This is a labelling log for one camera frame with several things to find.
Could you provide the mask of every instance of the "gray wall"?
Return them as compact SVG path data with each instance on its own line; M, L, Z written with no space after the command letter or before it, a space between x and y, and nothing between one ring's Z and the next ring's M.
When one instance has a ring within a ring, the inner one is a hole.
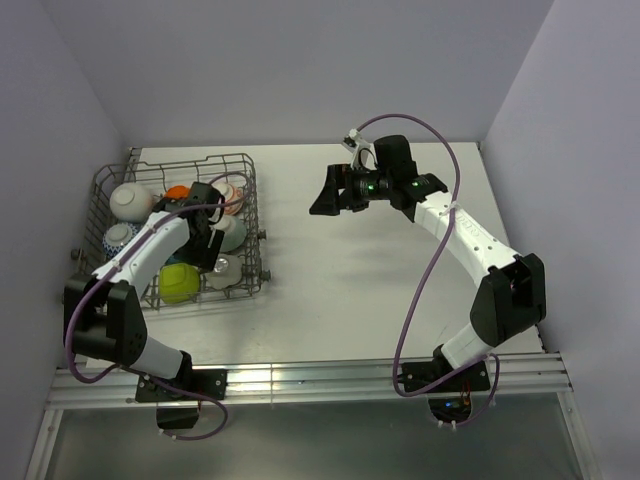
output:
M24 475L59 358L60 295L89 180L124 150L42 6L0 8L0 470L14 479Z
M335 142L389 111L481 140L552 0L42 3L127 142L180 146Z
M640 467L638 20L637 0L556 0L485 147L513 244L546 262L544 333L615 479Z

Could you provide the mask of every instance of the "screw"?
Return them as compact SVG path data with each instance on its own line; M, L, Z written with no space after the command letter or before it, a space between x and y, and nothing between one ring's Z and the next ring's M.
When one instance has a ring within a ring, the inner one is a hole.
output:
M71 252L69 252L69 255L71 256L71 260L78 260L82 255L82 250L79 248L74 248L71 250Z

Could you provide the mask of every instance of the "white table surface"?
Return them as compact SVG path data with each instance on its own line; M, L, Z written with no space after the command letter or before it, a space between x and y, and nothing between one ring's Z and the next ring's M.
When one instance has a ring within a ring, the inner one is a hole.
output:
M412 144L420 173L453 186L440 144ZM477 147L455 143L462 172L459 201L506 242ZM145 311L149 333L186 350L197 364L391 358L418 280L436 239L387 202L339 217L310 216L326 167L348 163L340 145L145 148L141 160L162 163L245 152L255 161L265 268L273 280L253 299ZM445 252L427 283L405 344L405 357L430 356L469 321L471 278ZM499 353L541 352L536 328Z

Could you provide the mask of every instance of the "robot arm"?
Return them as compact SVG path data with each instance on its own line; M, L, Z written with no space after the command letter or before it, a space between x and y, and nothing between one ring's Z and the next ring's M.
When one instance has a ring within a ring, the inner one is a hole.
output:
M162 199L144 228L115 258L91 275L76 274L67 281L65 334L71 316L87 292L104 281L113 267L117 269L80 312L73 331L74 353L188 386L190 355L147 334L140 297L171 255L206 271L213 269L224 232L212 231L211 211L195 206L217 204L220 200L224 201L224 197L216 189L199 182L191 186L185 200ZM170 218L172 212L190 206L195 208Z
M545 317L540 259L533 254L523 257L497 241L466 211L452 204L447 187L435 175L419 175L405 137L374 142L376 170L366 169L360 160L366 142L357 131L352 130L345 143L353 152L352 165L327 168L325 186L310 214L359 212L370 201L389 200L410 221L442 239L449 225L449 210L455 208L456 221L447 248L471 275L478 293L470 323L434 352L432 379L489 352Z

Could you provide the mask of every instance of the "metal dish rack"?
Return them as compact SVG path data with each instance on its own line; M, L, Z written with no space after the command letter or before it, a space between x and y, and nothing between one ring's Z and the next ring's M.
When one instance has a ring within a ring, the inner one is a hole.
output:
M251 157L245 153L210 155L201 160L161 164L140 161L139 156L133 154L127 163L105 165L93 177L82 246L71 252L72 258L77 261L76 271L91 274L107 261L102 250L102 237L112 225L118 223L109 208L109 197L118 185L126 182L140 183L159 199L174 185L190 185L194 181L208 182L223 173L237 171L247 175L255 185L255 166ZM229 176L227 181L242 191L246 190L246 180L239 175ZM253 194L245 198L242 209L235 216L247 227L247 238L243 245L229 252L242 260L242 280L236 285L218 290L209 285L204 272L200 272L199 290L189 292L191 302L251 297L260 291L263 281L271 279L271 273L262 269L260 257L260 240L266 239L266 231L259 229L257 189L254 188ZM158 292L156 275L142 295L141 305L143 308L157 310L184 303L165 304Z

